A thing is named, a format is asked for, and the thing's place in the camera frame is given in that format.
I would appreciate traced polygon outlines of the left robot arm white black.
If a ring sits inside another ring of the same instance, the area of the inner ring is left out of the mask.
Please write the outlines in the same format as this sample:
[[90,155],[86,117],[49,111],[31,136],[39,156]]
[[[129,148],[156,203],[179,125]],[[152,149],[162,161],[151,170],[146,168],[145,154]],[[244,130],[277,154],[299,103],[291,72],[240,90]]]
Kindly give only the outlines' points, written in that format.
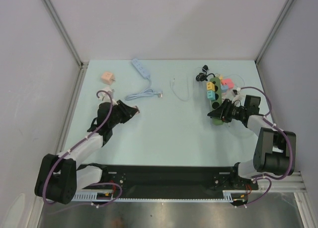
[[124,124],[139,113],[137,106],[128,106],[121,100],[99,104],[85,137],[65,152],[43,157],[34,193],[45,202],[68,204],[79,189],[91,184],[105,188],[109,175],[103,165],[83,162],[101,149],[113,135],[113,128]]

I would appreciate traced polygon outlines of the green power strip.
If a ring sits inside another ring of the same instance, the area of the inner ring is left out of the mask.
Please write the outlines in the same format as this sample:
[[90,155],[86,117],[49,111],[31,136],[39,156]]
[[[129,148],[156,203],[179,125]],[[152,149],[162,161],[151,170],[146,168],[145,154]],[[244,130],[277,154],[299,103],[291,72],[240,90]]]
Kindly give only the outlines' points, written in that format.
[[215,94],[216,100],[211,102],[211,111],[215,110],[222,104],[222,90],[221,90],[221,81],[218,77],[213,77],[209,81],[211,81],[215,85]]

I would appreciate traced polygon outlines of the pink deer cube socket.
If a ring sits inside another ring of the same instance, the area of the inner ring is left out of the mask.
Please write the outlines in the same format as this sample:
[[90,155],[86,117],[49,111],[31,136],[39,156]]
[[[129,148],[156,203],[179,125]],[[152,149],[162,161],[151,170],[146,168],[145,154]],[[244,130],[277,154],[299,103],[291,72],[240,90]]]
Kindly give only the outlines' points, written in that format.
[[112,85],[115,82],[115,75],[111,72],[104,72],[101,81],[107,85]]

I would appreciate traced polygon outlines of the teal plug adapter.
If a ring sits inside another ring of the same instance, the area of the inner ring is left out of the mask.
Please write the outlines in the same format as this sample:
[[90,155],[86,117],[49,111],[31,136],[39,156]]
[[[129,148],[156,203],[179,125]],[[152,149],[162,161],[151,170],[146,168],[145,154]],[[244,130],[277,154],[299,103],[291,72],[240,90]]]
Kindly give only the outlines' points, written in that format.
[[214,91],[212,90],[208,90],[207,91],[207,98],[210,100],[210,101],[215,101],[216,100],[216,94]]

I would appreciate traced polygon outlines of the yellow plug adapter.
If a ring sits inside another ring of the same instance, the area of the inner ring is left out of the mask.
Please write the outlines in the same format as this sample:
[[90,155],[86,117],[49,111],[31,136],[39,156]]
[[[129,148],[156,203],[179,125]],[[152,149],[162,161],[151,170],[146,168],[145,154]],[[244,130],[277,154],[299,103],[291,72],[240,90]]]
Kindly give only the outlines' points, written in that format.
[[206,83],[207,90],[215,91],[215,85],[210,81]]

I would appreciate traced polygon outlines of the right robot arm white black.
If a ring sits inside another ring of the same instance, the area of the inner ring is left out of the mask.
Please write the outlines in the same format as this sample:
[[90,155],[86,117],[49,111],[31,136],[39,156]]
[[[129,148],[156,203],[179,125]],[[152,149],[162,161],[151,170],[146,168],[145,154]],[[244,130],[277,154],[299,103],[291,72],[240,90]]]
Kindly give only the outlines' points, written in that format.
[[252,95],[246,96],[243,106],[225,99],[207,114],[224,123],[240,121],[257,136],[253,159],[237,163],[237,172],[229,176],[229,183],[235,189],[241,189],[248,179],[282,180],[292,175],[295,169],[296,134],[269,122],[259,113],[260,102],[260,97]]

